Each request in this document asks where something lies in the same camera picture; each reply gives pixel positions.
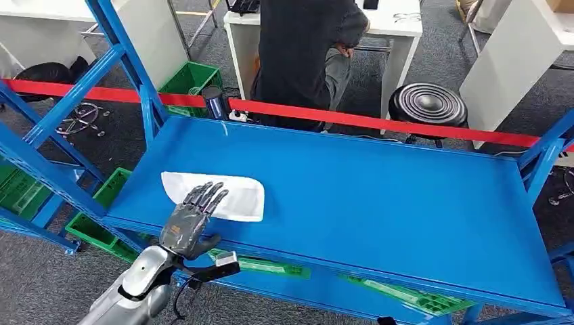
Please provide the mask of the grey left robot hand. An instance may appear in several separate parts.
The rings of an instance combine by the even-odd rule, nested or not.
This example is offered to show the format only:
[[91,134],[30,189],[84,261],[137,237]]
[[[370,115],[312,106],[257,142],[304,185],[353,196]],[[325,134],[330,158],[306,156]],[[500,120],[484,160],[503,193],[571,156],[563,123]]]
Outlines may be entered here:
[[222,182],[210,181],[193,188],[183,202],[176,205],[163,227],[161,247],[190,261],[215,248],[221,236],[215,234],[203,240],[202,235],[215,209],[228,193]]

